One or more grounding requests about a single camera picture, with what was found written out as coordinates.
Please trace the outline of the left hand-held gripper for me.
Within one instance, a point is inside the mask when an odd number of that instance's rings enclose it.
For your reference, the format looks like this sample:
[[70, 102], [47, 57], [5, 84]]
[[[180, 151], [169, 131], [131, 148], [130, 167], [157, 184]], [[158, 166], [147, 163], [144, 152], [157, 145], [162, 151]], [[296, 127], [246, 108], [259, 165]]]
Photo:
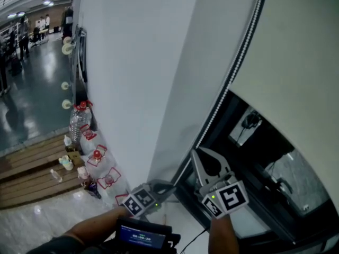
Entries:
[[153, 179], [134, 188], [122, 201], [132, 217], [152, 214], [176, 191], [171, 182]]

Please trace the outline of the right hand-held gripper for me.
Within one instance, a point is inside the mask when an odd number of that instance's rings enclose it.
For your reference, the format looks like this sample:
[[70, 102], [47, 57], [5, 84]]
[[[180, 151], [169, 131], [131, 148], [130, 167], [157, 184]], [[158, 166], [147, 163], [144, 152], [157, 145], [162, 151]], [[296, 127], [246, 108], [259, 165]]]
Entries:
[[[225, 157], [208, 148], [193, 149], [191, 160], [200, 188], [196, 195], [215, 219], [220, 219], [248, 204], [249, 199], [241, 180], [230, 171]], [[221, 176], [211, 183], [209, 176]]]

